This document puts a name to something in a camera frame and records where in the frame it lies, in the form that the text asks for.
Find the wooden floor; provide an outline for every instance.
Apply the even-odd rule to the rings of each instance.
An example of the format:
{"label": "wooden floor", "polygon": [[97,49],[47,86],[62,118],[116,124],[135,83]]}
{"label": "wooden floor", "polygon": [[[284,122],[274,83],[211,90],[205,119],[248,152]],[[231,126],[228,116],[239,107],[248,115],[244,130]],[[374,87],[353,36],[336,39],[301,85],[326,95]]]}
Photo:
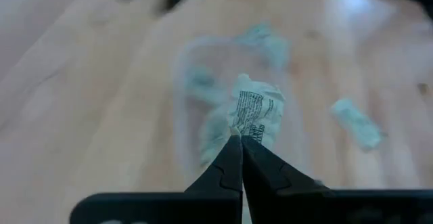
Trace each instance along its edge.
{"label": "wooden floor", "polygon": [[[433,186],[433,99],[419,89],[433,86],[433,26],[416,3],[185,0],[163,17],[157,4],[75,0],[8,69],[0,223],[67,223],[95,192],[184,189],[173,62],[194,37],[230,37],[260,22],[292,42],[287,75],[313,177],[330,187]],[[378,149],[361,151],[331,117],[343,97],[388,134]]]}

